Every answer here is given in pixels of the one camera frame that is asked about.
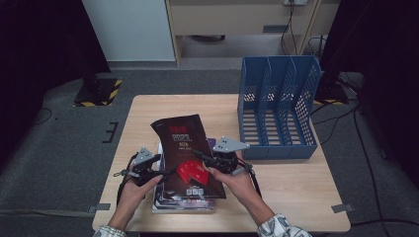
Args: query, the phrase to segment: plaid sleeve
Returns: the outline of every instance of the plaid sleeve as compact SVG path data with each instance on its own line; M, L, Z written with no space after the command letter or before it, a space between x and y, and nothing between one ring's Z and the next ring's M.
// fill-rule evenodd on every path
M287 218L277 214L258 227L260 237L310 237L305 230L291 226Z
M127 237L126 234L119 229L111 226L101 226L93 237Z

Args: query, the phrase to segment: blue file organizer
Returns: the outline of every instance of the blue file organizer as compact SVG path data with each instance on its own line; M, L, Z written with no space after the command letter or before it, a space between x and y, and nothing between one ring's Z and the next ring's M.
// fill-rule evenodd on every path
M247 160L308 159L310 111L321 70L314 56L244 57L237 105Z

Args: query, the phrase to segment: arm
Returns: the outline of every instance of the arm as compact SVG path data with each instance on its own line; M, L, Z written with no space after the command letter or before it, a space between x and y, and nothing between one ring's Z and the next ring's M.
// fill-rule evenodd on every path
M154 177L141 187L137 186L133 180L127 181L114 215L108 225L100 227L94 236L126 236L124 231L126 230L129 221L132 219L135 210L138 208L145 195L152 190L161 179L162 176Z
M291 226L282 214L275 214L262 198L256 193L250 175L241 172L236 175L226 175L217 169L209 168L213 176L225 183L238 201L247 209L258 226L261 237L308 237L306 231Z

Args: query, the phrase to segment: book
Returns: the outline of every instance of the book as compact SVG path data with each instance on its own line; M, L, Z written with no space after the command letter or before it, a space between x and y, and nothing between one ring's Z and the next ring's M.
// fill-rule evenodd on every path
M223 184L216 180L194 150L212 157L204 126L199 115L163 118L151 124L160 137L164 154L164 169L176 168L163 184L162 198L216 199L226 198Z
M156 169L164 170L164 153L159 144L158 153L161 158L157 161ZM152 213L213 213L215 208L214 199L195 199L195 198L164 198L164 184L154 187Z

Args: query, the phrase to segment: white cabinet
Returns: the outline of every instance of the white cabinet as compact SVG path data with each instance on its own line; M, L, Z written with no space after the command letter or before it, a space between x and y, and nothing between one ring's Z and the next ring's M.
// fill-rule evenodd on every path
M164 0L83 0L108 61L175 61Z

